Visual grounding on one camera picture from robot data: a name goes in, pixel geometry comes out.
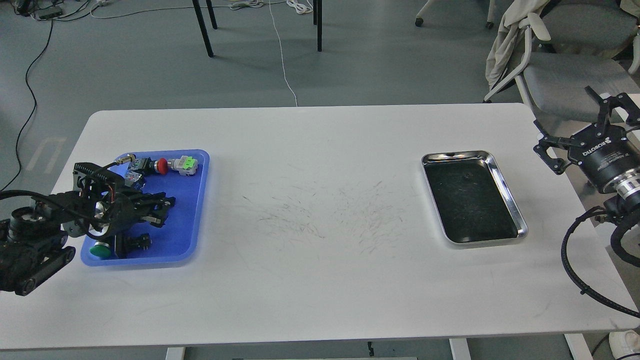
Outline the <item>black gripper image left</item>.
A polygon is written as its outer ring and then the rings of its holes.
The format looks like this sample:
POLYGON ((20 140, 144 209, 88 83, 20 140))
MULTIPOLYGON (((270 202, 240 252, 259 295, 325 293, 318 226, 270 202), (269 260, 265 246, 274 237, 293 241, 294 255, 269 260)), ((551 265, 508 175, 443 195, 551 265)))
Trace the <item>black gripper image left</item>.
POLYGON ((126 231, 135 224, 147 223, 162 228, 169 209, 176 198, 165 196, 143 196, 142 193, 116 193, 114 202, 103 199, 97 203, 97 218, 105 221, 97 228, 99 236, 126 231))

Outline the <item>black robot arm image left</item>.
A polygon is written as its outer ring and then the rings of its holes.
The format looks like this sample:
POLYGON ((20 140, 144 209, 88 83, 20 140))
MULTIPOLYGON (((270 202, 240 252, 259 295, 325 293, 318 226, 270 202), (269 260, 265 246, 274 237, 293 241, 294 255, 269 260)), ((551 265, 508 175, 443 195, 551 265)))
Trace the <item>black robot arm image left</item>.
POLYGON ((128 163, 125 175, 111 171, 111 165, 76 162, 73 190, 40 194, 25 190, 1 192, 2 199, 26 196, 29 206, 15 209, 1 221, 0 285, 2 291, 27 296, 73 260, 76 249, 69 237, 84 235, 94 240, 90 253, 99 258, 125 258, 131 251, 148 249, 150 235, 128 235, 139 223, 160 228, 176 202, 166 193, 142 191, 149 174, 165 175, 170 164, 165 158, 121 157, 113 166, 128 163))

